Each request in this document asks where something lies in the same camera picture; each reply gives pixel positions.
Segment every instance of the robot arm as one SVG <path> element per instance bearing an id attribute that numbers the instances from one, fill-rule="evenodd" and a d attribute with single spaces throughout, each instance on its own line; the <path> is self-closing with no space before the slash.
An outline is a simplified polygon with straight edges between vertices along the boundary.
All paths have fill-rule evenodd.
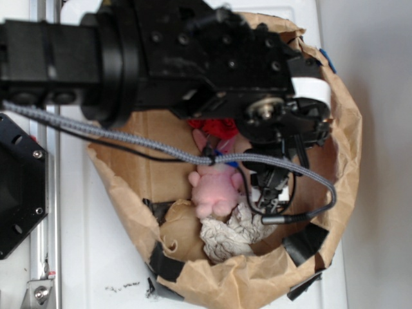
<path id="1" fill-rule="evenodd" d="M 309 167 L 306 150 L 329 133 L 330 89 L 315 59 L 261 24 L 202 0 L 112 0 L 80 26 L 0 25 L 0 99 L 77 104 L 104 127 L 132 111 L 181 119 L 233 118 L 250 152 Z M 248 164 L 271 213 L 289 172 Z"/>

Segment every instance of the black mounting plate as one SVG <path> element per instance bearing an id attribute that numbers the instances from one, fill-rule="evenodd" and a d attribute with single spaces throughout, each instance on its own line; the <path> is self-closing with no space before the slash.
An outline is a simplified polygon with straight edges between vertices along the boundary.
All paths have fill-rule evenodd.
<path id="1" fill-rule="evenodd" d="M 47 216 L 46 151 L 0 113 L 0 260 Z"/>

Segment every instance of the pink plush pig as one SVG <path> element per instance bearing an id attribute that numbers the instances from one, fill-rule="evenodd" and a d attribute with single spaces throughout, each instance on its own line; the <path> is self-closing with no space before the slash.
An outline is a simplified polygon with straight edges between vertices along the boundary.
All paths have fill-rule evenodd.
<path id="1" fill-rule="evenodd" d="M 207 144 L 206 136 L 198 129 L 193 130 L 192 135 L 199 150 L 202 151 Z M 232 151 L 234 141 L 235 137 L 221 140 L 216 149 L 225 155 Z M 199 219 L 204 219 L 212 213 L 227 216 L 238 204 L 238 189 L 242 184 L 242 177 L 232 166 L 199 165 L 197 172 L 189 174 L 189 182 L 193 186 L 192 201 Z"/>

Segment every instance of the paper bag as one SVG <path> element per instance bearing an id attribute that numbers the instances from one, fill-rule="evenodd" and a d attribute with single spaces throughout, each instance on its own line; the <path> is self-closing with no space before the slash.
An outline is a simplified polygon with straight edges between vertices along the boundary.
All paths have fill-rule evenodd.
<path id="1" fill-rule="evenodd" d="M 118 216 L 144 261 L 150 263 L 156 244 L 161 243 L 166 257 L 184 262 L 175 280 L 158 276 L 158 282 L 180 294 L 185 301 L 215 309 L 261 308 L 316 271 L 327 268 L 355 205 L 359 181 L 362 119 L 342 80 L 319 50 L 303 42 L 300 38 L 303 29 L 277 17 L 244 16 L 252 27 L 266 23 L 270 31 L 279 32 L 282 40 L 293 48 L 321 63 L 323 78 L 332 88 L 332 137 L 324 147 L 308 150 L 308 156 L 311 169 L 335 183 L 338 200 L 332 210 L 314 218 L 310 225 L 306 222 L 279 226 L 267 239 L 252 246 L 256 256 L 236 256 L 212 265 L 203 253 L 199 239 L 201 225 L 188 201 L 191 186 L 187 175 L 195 166 L 152 162 L 98 145 L 88 149 Z M 191 128 L 167 111 L 134 113 L 122 130 L 199 154 L 192 141 Z M 241 149 L 245 141 L 239 137 L 237 143 Z M 162 155 L 136 148 L 150 155 Z M 153 202 L 178 201 L 160 227 L 142 198 Z M 324 187 L 302 177 L 290 212 L 319 208 L 327 199 Z M 326 238 L 316 254 L 297 263 L 286 250 L 285 240 L 293 239 L 308 227 L 322 228 Z"/>

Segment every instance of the gray braided cable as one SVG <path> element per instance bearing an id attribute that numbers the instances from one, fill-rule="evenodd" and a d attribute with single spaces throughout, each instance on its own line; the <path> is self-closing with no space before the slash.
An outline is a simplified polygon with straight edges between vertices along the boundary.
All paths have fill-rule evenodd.
<path id="1" fill-rule="evenodd" d="M 140 145 L 143 147 L 148 147 L 150 149 L 154 149 L 157 151 L 161 151 L 167 155 L 173 156 L 177 159 L 180 159 L 184 162 L 188 162 L 194 165 L 210 165 L 212 164 L 212 159 L 204 156 L 194 156 L 193 154 L 186 153 L 178 148 L 150 140 L 148 138 L 144 138 L 138 135 L 132 135 L 130 133 L 114 131 L 110 129 L 103 129 L 98 126 L 94 126 L 91 124 L 86 124 L 84 122 L 79 122 L 74 119 L 66 118 L 60 115 L 48 113 L 47 111 L 43 111 L 41 109 L 37 109 L 35 107 L 26 107 L 26 106 L 18 106 L 11 102 L 3 101 L 3 107 L 9 111 L 14 113 L 18 113 L 20 115 L 26 116 L 28 118 L 32 118 L 34 120 L 38 120 L 45 123 L 50 123 L 55 126 L 64 127 L 71 131 L 81 132 L 85 134 L 100 136 L 103 138 L 108 138 L 112 140 L 118 140 L 121 142 Z M 257 162 L 267 165 L 272 165 L 284 169 L 288 169 L 294 173 L 300 173 L 311 179 L 321 183 L 325 187 L 329 189 L 331 192 L 331 202 L 320 209 L 316 209 L 314 211 L 308 212 L 307 214 L 313 218 L 314 216 L 318 215 L 319 213 L 332 208 L 336 201 L 336 190 L 333 184 L 323 178 L 322 176 L 318 175 L 317 173 L 306 169 L 300 165 L 294 164 L 289 160 L 282 159 L 282 158 L 275 158 L 272 156 L 265 156 L 262 154 L 245 154 L 245 153 L 234 153 L 234 154 L 225 154 L 222 156 L 217 156 L 215 158 L 216 163 L 228 163 L 228 162 Z"/>

